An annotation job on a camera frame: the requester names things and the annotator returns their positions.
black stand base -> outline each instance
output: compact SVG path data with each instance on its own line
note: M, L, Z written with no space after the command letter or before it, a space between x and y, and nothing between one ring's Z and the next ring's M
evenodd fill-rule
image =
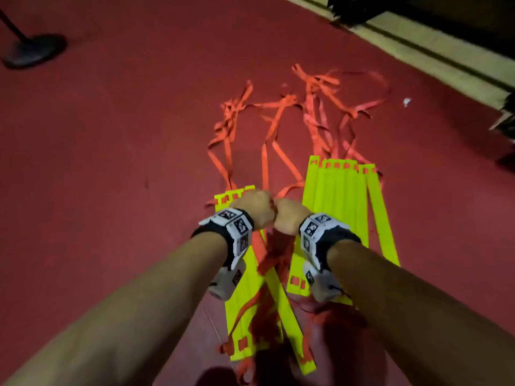
M2 63L8 69L25 69L55 58L66 47L66 38L60 34L35 35L27 41L16 42L11 53L2 58Z

red carpet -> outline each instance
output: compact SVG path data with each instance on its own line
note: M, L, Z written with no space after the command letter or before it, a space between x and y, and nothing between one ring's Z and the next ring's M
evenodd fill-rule
M487 130L496 111L283 0L2 3L26 31L61 32L71 45L34 70L0 69L0 380L187 238L223 190L205 153L220 103L248 79L251 102L276 101L283 82L300 93L296 62L308 73L373 69L390 82L389 102L354 127L358 150L385 175L401 263L515 333L515 175L494 163L509 146ZM10 40L0 30L2 47ZM339 94L352 105L381 92L346 77ZM268 125L255 110L239 125L235 181L259 186ZM299 110L287 110L279 141L305 172L311 140ZM271 167L274 190L293 180L278 159ZM206 297L158 384L195 384L229 365L210 323L227 335L222 303ZM331 384L323 357L309 378ZM406 382L389 363L378 383L363 363L355 384Z

forearm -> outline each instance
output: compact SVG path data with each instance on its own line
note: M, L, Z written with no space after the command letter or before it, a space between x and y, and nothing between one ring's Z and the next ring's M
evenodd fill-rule
M515 340L491 321L358 243L339 242L328 262L413 384L515 379Z
M221 236L199 234L70 325L7 385L150 384L226 257Z

wrist tracker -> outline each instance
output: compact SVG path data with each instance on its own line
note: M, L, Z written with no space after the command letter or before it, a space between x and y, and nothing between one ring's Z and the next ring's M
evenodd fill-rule
M312 214L299 226L301 249L306 257L302 271L315 300L325 302L342 294L344 290L327 262L331 246L341 240L361 243L348 225L324 213Z
M243 255L252 240L254 221L246 211L228 207L200 221L199 225L192 237L214 232L227 242L227 258L209 284L209 291L217 298L229 300L245 272Z

hand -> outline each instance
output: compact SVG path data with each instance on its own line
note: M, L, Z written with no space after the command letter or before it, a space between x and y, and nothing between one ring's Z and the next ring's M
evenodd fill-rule
M300 202L291 199L275 199L274 203L277 208L274 227L281 233L298 236L300 224L312 212Z
M254 221L254 230L261 230L274 221L275 211L268 191L259 189L245 191L243 196L231 203L231 207L244 210Z

